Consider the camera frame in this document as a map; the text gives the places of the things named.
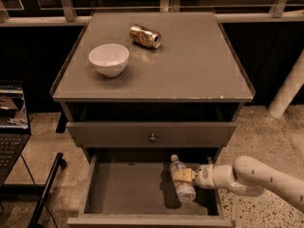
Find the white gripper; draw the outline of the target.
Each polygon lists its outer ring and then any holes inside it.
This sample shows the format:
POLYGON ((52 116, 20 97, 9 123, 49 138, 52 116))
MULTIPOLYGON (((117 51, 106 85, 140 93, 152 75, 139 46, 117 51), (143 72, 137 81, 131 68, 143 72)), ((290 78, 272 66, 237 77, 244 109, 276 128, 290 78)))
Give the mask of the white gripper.
POLYGON ((202 164, 197 172, 191 168, 181 169, 173 174, 173 180, 195 183, 195 185, 201 189, 215 189, 213 168, 213 164, 202 164))

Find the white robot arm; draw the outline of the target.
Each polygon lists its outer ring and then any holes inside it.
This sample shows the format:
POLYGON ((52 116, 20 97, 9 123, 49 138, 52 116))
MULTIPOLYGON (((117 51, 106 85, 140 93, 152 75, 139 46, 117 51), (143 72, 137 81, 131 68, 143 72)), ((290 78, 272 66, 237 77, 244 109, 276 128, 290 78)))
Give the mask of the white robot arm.
POLYGON ((267 189, 304 212, 304 181, 249 156, 236 158, 232 165, 201 164, 194 170, 172 155, 169 169, 181 203, 196 198, 195 187, 225 189, 246 197, 258 197, 267 189))

